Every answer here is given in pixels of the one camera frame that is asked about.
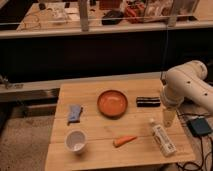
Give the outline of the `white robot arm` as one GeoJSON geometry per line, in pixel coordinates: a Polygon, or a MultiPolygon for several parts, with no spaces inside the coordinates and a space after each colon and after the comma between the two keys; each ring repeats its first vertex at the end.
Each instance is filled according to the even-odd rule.
{"type": "Polygon", "coordinates": [[[185,98],[213,114],[213,86],[204,81],[207,74],[206,65],[199,60],[172,67],[165,73],[166,84],[160,92],[165,127],[172,125],[176,110],[185,98]]]}

